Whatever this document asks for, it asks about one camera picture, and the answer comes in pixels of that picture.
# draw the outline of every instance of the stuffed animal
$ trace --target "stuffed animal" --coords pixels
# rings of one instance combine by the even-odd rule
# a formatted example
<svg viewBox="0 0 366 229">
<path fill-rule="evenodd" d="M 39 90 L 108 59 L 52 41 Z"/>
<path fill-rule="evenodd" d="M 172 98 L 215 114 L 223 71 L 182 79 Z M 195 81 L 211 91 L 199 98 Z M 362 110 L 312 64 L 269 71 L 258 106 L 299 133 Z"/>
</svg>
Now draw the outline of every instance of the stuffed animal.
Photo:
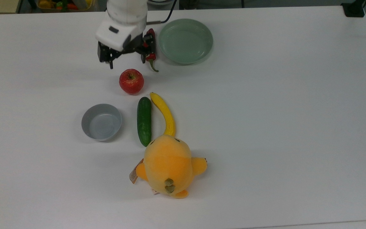
<svg viewBox="0 0 366 229">
<path fill-rule="evenodd" d="M 189 146 L 171 135 L 161 135 L 146 147 L 144 162 L 136 168 L 138 177 L 157 192 L 185 198 L 195 175 L 207 168 L 205 158 L 192 157 Z"/>
</svg>

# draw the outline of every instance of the black cable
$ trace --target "black cable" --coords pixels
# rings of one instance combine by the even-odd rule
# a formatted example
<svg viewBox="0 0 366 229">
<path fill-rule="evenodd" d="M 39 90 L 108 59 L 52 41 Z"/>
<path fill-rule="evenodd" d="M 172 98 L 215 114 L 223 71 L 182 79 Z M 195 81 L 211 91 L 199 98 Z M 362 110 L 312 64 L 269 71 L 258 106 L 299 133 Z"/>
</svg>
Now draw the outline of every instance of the black cable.
<svg viewBox="0 0 366 229">
<path fill-rule="evenodd" d="M 177 0 L 174 0 L 174 2 L 173 2 L 173 6 L 172 6 L 172 8 L 170 9 L 170 13 L 169 13 L 169 16 L 167 16 L 167 19 L 166 19 L 166 20 L 164 20 L 163 22 L 160 22 L 160 23 L 165 23 L 165 22 L 167 22 L 167 21 L 169 20 L 170 16 L 172 15 L 173 8 L 174 8 L 174 6 L 176 5 L 176 2 L 177 2 Z"/>
</svg>

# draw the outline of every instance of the red apple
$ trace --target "red apple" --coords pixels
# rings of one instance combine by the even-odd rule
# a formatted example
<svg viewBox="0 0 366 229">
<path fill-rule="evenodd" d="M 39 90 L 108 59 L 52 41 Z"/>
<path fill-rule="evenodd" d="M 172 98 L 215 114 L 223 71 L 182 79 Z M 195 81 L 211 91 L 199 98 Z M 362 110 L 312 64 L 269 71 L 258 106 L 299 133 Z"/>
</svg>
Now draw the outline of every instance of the red apple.
<svg viewBox="0 0 366 229">
<path fill-rule="evenodd" d="M 144 86 L 144 77 L 136 69 L 127 69 L 121 73 L 119 85 L 126 93 L 136 94 Z"/>
</svg>

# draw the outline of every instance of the tag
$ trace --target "tag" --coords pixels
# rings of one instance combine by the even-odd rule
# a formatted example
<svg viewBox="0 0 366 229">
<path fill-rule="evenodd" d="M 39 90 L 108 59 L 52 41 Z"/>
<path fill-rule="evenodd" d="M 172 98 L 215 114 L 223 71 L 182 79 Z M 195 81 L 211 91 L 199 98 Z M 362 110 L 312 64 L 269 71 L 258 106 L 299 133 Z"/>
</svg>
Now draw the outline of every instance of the tag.
<svg viewBox="0 0 366 229">
<path fill-rule="evenodd" d="M 158 193 L 160 193 L 160 192 L 157 192 L 157 191 L 155 191 L 154 189 L 152 189 L 152 193 L 153 193 L 154 195 L 156 195 L 156 194 L 158 194 Z"/>
<path fill-rule="evenodd" d="M 136 180 L 138 179 L 138 175 L 136 174 L 136 167 L 138 167 L 138 165 L 140 165 L 143 162 L 144 159 L 142 158 L 142 160 L 135 166 L 133 171 L 129 174 L 129 179 L 131 180 L 132 184 L 135 184 Z"/>
</svg>

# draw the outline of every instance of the pepper stem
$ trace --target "pepper stem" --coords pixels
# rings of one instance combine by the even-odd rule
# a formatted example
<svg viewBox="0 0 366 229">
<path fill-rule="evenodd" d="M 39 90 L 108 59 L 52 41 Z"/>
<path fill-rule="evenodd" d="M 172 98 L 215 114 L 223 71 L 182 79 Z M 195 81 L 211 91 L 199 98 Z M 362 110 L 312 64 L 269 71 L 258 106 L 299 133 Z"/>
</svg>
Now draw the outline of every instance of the pepper stem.
<svg viewBox="0 0 366 229">
<path fill-rule="evenodd" d="M 158 72 L 159 72 L 159 70 L 156 70 L 156 69 L 154 68 L 154 66 L 153 66 L 153 59 L 149 59 L 148 61 L 149 61 L 149 63 L 151 64 L 151 68 L 152 68 L 154 71 L 156 71 L 156 72 L 158 73 Z"/>
</svg>

